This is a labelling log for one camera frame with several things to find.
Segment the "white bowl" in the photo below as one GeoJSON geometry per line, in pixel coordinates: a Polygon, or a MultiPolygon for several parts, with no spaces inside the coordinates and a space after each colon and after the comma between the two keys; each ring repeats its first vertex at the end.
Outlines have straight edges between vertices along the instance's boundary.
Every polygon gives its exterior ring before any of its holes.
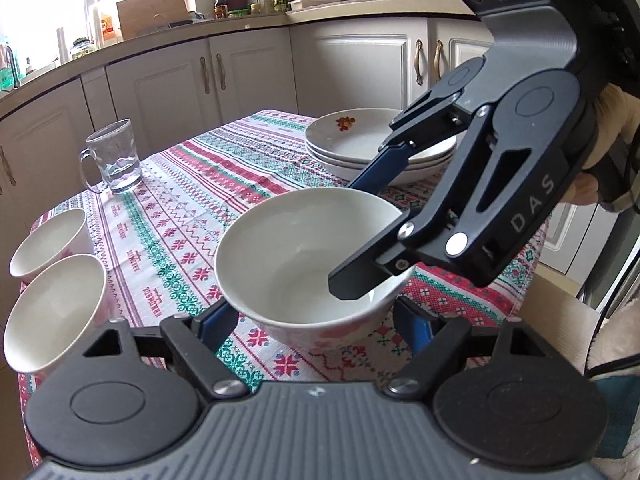
{"type": "Polygon", "coordinates": [[[14,372],[46,377],[79,341],[114,315],[107,273],[93,255],[72,255],[40,273],[16,300],[3,350],[14,372]]]}
{"type": "Polygon", "coordinates": [[[63,258],[93,254],[87,214],[67,209],[43,222],[26,237],[9,264],[9,274],[28,285],[42,271],[63,258]]]}
{"type": "Polygon", "coordinates": [[[217,285],[235,310],[281,344],[320,351],[349,346],[382,324],[412,272],[348,301],[330,293],[328,275],[399,215],[381,197],[349,188],[271,197],[224,232],[217,285]]]}

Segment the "white lower cabinets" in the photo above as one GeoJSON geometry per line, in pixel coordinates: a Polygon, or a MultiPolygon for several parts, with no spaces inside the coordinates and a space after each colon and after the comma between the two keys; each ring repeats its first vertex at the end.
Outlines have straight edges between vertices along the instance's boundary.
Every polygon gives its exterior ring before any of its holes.
{"type": "Polygon", "coordinates": [[[1,250],[90,192],[78,155],[90,134],[130,119],[140,164],[261,110],[302,115],[401,108],[433,77],[491,45],[460,18],[362,18],[269,27],[136,53],[121,44],[25,84],[1,103],[1,250]]]}

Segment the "glass mug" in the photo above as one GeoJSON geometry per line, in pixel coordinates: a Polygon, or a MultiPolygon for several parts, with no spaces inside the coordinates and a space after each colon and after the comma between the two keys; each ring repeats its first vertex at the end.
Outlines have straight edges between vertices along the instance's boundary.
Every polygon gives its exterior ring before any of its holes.
{"type": "Polygon", "coordinates": [[[119,119],[90,134],[86,147],[78,155],[80,180],[94,194],[105,190],[122,193],[134,188],[142,180],[142,168],[138,156],[134,129],[130,119],[119,119]],[[91,158],[101,175],[101,182],[90,184],[84,161],[91,158]]]}

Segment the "wooden cutting board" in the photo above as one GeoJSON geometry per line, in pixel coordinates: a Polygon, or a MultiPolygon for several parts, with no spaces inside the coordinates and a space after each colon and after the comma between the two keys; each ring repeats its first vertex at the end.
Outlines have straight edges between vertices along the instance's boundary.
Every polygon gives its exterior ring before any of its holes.
{"type": "Polygon", "coordinates": [[[186,0],[122,0],[116,10],[123,40],[191,21],[186,0]]]}

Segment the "dark sauce bottle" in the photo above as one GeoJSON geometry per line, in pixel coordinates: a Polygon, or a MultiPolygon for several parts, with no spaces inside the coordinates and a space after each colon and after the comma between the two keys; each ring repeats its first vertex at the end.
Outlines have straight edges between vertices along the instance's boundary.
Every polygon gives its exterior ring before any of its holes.
{"type": "Polygon", "coordinates": [[[224,18],[228,18],[228,6],[226,0],[215,0],[214,18],[216,18],[216,20],[223,20],[224,18]]]}

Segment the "patterned tablecloth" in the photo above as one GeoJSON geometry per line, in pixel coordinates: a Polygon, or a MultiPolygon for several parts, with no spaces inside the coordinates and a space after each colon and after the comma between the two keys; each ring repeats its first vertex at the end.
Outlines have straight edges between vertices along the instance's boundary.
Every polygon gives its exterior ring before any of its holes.
{"type": "MultiPolygon", "coordinates": [[[[177,312],[204,311],[220,297],[214,255],[234,219],[273,195],[337,185],[306,150],[308,126],[305,116],[261,110],[148,157],[130,191],[64,200],[63,209],[85,211],[124,318],[149,326],[177,312]]],[[[382,384],[410,351],[390,321],[352,346],[319,352],[279,344],[240,318],[218,356],[250,387],[265,380],[382,384]]]]}

